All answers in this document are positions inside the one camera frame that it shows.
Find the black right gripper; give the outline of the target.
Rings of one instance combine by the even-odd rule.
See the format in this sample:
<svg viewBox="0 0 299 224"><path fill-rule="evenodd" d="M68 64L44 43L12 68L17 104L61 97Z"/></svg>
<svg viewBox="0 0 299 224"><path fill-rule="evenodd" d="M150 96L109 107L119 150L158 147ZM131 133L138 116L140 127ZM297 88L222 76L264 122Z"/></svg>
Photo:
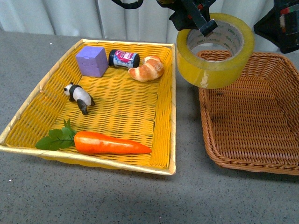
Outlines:
<svg viewBox="0 0 299 224"><path fill-rule="evenodd" d="M209 36L218 27L209 13L215 0L158 0L157 3L174 11L169 20L178 31L196 29L203 36Z"/></svg>

